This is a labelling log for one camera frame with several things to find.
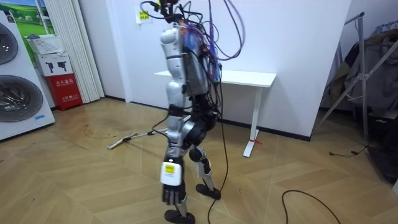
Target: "front-loading washer door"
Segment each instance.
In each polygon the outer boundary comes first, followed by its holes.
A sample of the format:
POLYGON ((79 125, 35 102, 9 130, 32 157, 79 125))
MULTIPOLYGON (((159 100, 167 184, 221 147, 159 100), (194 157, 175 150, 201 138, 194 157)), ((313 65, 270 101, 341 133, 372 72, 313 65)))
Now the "front-loading washer door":
POLYGON ((0 23, 0 65, 14 59, 17 53, 17 39, 5 25, 0 23))
POLYGON ((0 75, 0 121, 31 118, 43 105, 43 94, 31 81, 14 75, 0 75))

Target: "herringbone wood floor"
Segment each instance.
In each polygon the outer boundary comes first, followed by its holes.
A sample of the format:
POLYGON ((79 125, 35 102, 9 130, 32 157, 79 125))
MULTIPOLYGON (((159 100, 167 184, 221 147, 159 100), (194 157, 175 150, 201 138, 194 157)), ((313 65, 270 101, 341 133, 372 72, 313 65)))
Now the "herringbone wood floor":
MULTIPOLYGON (((131 130, 144 133, 165 111, 102 99, 65 112, 56 124, 0 143, 0 223, 157 224, 170 208, 160 201, 162 136, 135 139, 113 151, 106 146, 131 130)), ((230 172, 214 224, 285 223, 281 195, 306 191, 324 201, 342 223, 397 223, 398 197, 360 150, 358 132, 346 121, 328 121, 312 142, 259 133, 251 158, 242 156, 249 130, 225 125, 230 172)), ((220 186, 225 160, 220 125, 202 146, 220 186)), ((188 209, 207 223, 211 200, 195 192, 200 182, 187 157, 188 209)), ((318 202, 286 196, 290 223, 336 223, 318 202)))

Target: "washing machine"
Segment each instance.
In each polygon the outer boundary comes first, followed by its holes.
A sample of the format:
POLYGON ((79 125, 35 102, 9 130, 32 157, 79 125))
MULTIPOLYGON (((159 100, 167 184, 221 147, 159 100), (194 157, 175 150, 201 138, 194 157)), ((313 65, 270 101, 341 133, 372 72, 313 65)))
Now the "washing machine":
POLYGON ((14 18, 0 11, 0 140, 54 121, 14 18))

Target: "white curtain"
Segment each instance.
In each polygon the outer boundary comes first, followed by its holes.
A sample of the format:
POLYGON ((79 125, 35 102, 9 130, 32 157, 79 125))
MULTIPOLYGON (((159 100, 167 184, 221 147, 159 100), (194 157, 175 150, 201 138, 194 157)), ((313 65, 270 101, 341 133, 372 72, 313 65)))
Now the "white curtain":
POLYGON ((55 33, 72 62, 84 103, 104 97, 78 0, 44 0, 55 33))

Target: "table leg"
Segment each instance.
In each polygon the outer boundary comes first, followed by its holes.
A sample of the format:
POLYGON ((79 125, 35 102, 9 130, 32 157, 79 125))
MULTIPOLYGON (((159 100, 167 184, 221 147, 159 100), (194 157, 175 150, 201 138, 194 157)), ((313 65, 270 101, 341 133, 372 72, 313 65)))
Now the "table leg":
POLYGON ((396 193, 396 195, 398 195, 398 181, 396 182, 392 190, 396 193))
POLYGON ((259 134, 259 130, 257 130, 257 121, 259 119, 259 113, 260 113, 261 94, 262 94, 262 88, 257 87, 256 99, 254 101, 253 119, 251 122, 251 131, 250 131, 250 140, 252 141, 248 142, 243 152, 244 157, 250 157, 251 151, 253 150, 254 147, 254 143, 256 143, 253 140, 256 140, 257 135, 259 134))

